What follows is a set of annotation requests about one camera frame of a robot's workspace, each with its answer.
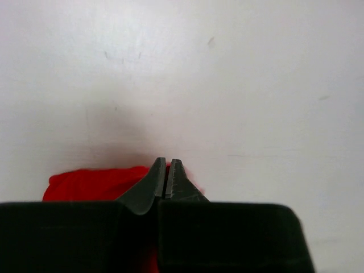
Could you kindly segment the red t-shirt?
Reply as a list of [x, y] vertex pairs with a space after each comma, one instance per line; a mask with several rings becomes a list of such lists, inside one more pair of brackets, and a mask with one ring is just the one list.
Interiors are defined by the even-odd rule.
[[[124, 272], [201, 272], [204, 245], [188, 247], [191, 228], [196, 220], [190, 217], [192, 202], [165, 199], [169, 166], [163, 196], [151, 210], [137, 216], [125, 206], [118, 224], [118, 234], [110, 255], [111, 272], [120, 268]], [[126, 169], [80, 169], [52, 176], [44, 193], [45, 202], [116, 201], [139, 182], [151, 167], [137, 166]]]

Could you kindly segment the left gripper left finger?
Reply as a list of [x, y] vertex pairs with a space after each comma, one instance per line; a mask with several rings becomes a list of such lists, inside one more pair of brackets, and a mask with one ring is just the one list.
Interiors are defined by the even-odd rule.
[[163, 196], [165, 178], [166, 159], [157, 158], [147, 174], [117, 201], [134, 215], [143, 216], [151, 210], [154, 201]]

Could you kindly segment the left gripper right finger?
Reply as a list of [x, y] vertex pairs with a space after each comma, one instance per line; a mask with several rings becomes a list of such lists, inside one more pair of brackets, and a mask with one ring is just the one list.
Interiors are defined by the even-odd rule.
[[204, 194], [188, 179], [183, 163], [173, 159], [169, 166], [165, 199], [171, 201], [209, 202]]

